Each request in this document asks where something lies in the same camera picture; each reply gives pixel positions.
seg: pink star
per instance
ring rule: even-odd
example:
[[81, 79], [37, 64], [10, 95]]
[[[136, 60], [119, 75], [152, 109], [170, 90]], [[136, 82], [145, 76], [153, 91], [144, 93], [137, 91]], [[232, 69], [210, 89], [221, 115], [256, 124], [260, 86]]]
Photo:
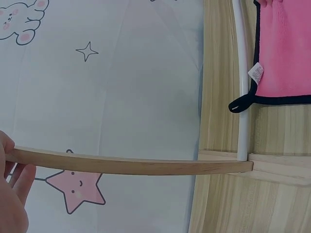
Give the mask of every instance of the pink star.
[[106, 201], [97, 183], [99, 173], [63, 170], [46, 179], [46, 182], [64, 194], [68, 214], [72, 214], [83, 202], [105, 205]]

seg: bed sheet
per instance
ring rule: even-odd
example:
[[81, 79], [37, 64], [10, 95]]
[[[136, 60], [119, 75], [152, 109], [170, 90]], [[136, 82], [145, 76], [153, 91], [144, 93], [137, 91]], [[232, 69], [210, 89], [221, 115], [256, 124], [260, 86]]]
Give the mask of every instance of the bed sheet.
[[[196, 159], [202, 36], [202, 0], [2, 0], [0, 129], [37, 149]], [[193, 181], [39, 167], [29, 232], [187, 232]]]

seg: hand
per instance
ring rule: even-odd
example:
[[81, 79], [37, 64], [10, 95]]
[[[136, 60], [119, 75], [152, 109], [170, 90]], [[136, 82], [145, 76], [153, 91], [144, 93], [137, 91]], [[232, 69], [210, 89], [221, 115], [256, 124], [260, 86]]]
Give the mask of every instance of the hand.
[[272, 6], [273, 1], [283, 2], [283, 0], [257, 0], [262, 6]]
[[6, 162], [5, 154], [14, 146], [14, 141], [0, 131], [0, 233], [25, 233], [29, 224], [25, 202], [35, 179], [36, 167], [17, 164], [8, 183], [6, 178], [15, 164]]

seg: wooden slat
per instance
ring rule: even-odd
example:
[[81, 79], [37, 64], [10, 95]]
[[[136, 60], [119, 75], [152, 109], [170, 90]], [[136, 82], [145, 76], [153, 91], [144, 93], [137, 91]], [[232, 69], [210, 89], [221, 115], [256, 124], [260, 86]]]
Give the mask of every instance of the wooden slat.
[[126, 159], [16, 147], [6, 160], [56, 169], [122, 175], [203, 175], [247, 172], [252, 162]]
[[[199, 151], [199, 160], [230, 161], [236, 158], [236, 153]], [[249, 154], [248, 160], [254, 163], [253, 171], [231, 175], [296, 186], [311, 185], [311, 157], [309, 156]]]

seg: star outline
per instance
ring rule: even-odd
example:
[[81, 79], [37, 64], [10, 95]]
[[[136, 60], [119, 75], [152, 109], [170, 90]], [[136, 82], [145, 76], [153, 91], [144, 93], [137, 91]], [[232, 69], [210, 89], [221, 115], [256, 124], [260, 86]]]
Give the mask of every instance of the star outline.
[[102, 192], [100, 191], [100, 189], [99, 189], [99, 187], [98, 187], [98, 182], [99, 182], [100, 178], [102, 177], [102, 174], [100, 174], [99, 177], [98, 177], [98, 179], [97, 179], [97, 181], [96, 181], [96, 183], [95, 183], [95, 186], [96, 186], [96, 188], [97, 188], [97, 190], [98, 190], [99, 194], [101, 195], [101, 198], [103, 199], [104, 202], [103, 202], [103, 203], [98, 203], [98, 202], [94, 202], [94, 201], [83, 200], [83, 201], [80, 202], [71, 212], [69, 212], [65, 192], [64, 192], [63, 190], [61, 190], [61, 189], [55, 187], [53, 184], [51, 184], [51, 183], [48, 182], [48, 179], [49, 179], [49, 178], [52, 178], [52, 177], [57, 176], [57, 175], [59, 175], [59, 174], [62, 174], [62, 173], [64, 173], [64, 172], [65, 172], [65, 170], [62, 170], [62, 171], [60, 171], [60, 172], [58, 172], [58, 173], [56, 173], [56, 174], [53, 174], [53, 175], [47, 177], [47, 178], [45, 179], [45, 182], [46, 182], [48, 185], [50, 185], [50, 186], [52, 186], [53, 188], [55, 188], [56, 190], [58, 190], [58, 191], [60, 191], [61, 193], [63, 193], [67, 214], [69, 214], [69, 215], [73, 214], [84, 202], [91, 203], [91, 204], [96, 204], [96, 205], [105, 205], [105, 204], [106, 204], [106, 200], [105, 200], [105, 198], [104, 198]]
[[[89, 54], [86, 56], [86, 54], [85, 54], [83, 51], [86, 50], [88, 47], [89, 47], [89, 50], [92, 51], [92, 52], [89, 53]], [[92, 54], [99, 54], [98, 52], [92, 50], [92, 48], [91, 48], [91, 42], [90, 42], [90, 41], [88, 42], [87, 46], [86, 46], [84, 49], [77, 49], [76, 51], [77, 51], [77, 52], [80, 52], [80, 53], [82, 53], [82, 54], [84, 55], [84, 62], [87, 61], [87, 59], [88, 59], [88, 57], [89, 57], [90, 55], [92, 55]]]

